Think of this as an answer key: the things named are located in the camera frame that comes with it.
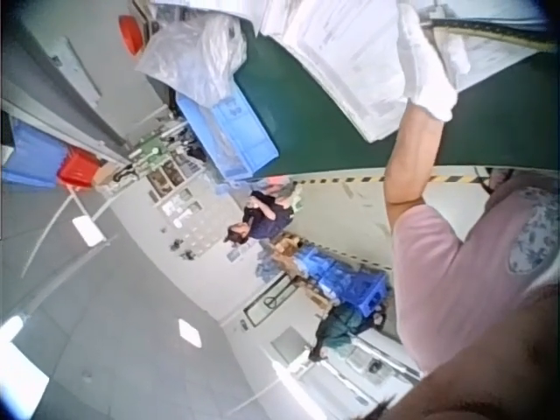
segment woman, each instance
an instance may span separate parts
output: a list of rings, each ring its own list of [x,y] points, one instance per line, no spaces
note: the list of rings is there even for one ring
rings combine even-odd
[[[409,106],[384,192],[398,331],[429,375],[385,415],[386,403],[365,418],[557,418],[557,183],[525,173],[498,185],[464,242],[424,203],[457,93],[414,9],[399,4],[399,13]]]
[[[249,238],[272,239],[280,235],[291,223],[294,216],[293,206],[298,202],[301,186],[296,185],[290,194],[274,197],[274,192],[280,193],[285,188],[270,188],[267,193],[253,191],[248,204],[243,209],[240,223],[227,228],[224,242],[242,245]]]
[[[326,347],[339,351],[352,344],[354,337],[370,328],[382,330],[386,319],[387,309],[384,304],[377,306],[367,318],[351,304],[334,306],[318,325],[315,332],[316,343],[309,353],[309,360],[316,363],[326,359]]]

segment blue plastic crate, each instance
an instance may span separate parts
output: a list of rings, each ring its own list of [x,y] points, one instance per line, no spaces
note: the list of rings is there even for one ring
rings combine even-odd
[[[387,297],[386,273],[355,273],[349,287],[339,296],[340,300],[359,308],[364,317],[369,317],[375,307]]]
[[[325,274],[318,280],[318,287],[329,297],[343,300],[346,290],[356,275],[347,264],[335,262]]]
[[[302,272],[316,280],[319,280],[336,263],[334,258],[313,246],[302,247],[293,258]]]
[[[54,188],[67,147],[55,137],[19,120],[12,120],[15,150],[2,168],[3,181]]]
[[[251,178],[278,157],[278,149],[237,85],[231,97],[212,109],[182,94],[177,105],[225,179]]]

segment dark shirt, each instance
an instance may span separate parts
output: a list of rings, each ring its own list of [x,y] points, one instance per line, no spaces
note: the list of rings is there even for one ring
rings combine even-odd
[[[246,208],[243,210],[243,221],[249,223],[250,230],[248,236],[254,239],[271,239],[282,233],[282,231],[291,223],[293,210],[291,208],[283,208],[276,204],[276,199],[270,195],[265,195],[259,191],[253,191],[252,197],[261,201],[276,215],[275,220],[266,217],[260,208]]]
[[[368,328],[368,320],[361,311],[351,304],[343,303],[334,306],[319,323],[315,337],[323,340],[324,346],[337,349],[350,344],[354,335],[361,334]]]

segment table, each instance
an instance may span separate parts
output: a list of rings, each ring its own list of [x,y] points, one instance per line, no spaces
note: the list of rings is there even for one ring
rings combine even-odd
[[[280,157],[258,178],[384,167],[395,134],[369,144],[279,44],[255,38],[235,79]],[[558,57],[537,54],[459,95],[437,165],[558,169]]]

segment hand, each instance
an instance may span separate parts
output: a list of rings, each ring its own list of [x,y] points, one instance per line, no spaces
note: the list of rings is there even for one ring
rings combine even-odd
[[[457,91],[447,79],[438,53],[424,36],[410,4],[399,3],[397,51],[404,72],[404,95],[440,121],[452,119]]]
[[[253,196],[248,198],[247,207],[258,208],[260,204],[261,204],[261,201],[259,201],[259,199],[255,198]]]

